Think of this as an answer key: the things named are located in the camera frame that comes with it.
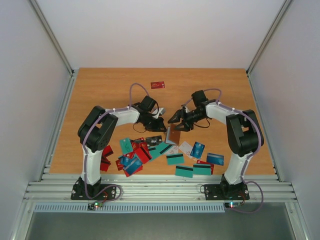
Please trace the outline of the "brown leather card holder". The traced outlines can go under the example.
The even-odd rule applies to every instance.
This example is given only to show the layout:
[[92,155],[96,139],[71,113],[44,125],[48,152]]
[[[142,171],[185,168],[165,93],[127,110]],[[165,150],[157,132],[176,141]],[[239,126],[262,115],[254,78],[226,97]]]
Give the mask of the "brown leather card holder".
[[180,143],[181,131],[176,130],[176,125],[171,124],[166,131],[164,142],[169,145],[178,146]]

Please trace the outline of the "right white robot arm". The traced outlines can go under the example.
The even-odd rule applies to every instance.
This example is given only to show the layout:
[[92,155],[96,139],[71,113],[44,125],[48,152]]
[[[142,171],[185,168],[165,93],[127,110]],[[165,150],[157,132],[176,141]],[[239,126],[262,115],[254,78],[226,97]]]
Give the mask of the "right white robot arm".
[[191,95],[194,110],[187,110],[185,104],[168,120],[176,124],[175,130],[189,132],[196,122],[215,119],[226,126],[227,141],[232,152],[227,170],[221,177],[219,191],[225,199],[245,191],[244,174],[252,157],[264,144],[264,137],[252,109],[238,110],[222,104],[218,99],[208,99],[204,90]]

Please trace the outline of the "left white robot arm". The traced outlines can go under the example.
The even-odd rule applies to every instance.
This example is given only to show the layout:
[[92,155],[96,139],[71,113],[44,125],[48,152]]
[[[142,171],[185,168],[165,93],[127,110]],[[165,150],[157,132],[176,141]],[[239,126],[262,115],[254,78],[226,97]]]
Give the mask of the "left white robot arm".
[[109,144],[116,127],[142,124],[148,132],[165,132],[163,115],[166,110],[156,100],[144,97],[141,102],[123,108],[105,109],[95,106],[80,126],[77,135],[82,145],[82,173],[73,185],[72,199],[93,200],[104,191],[121,189],[116,184],[102,184],[100,165],[103,150]]

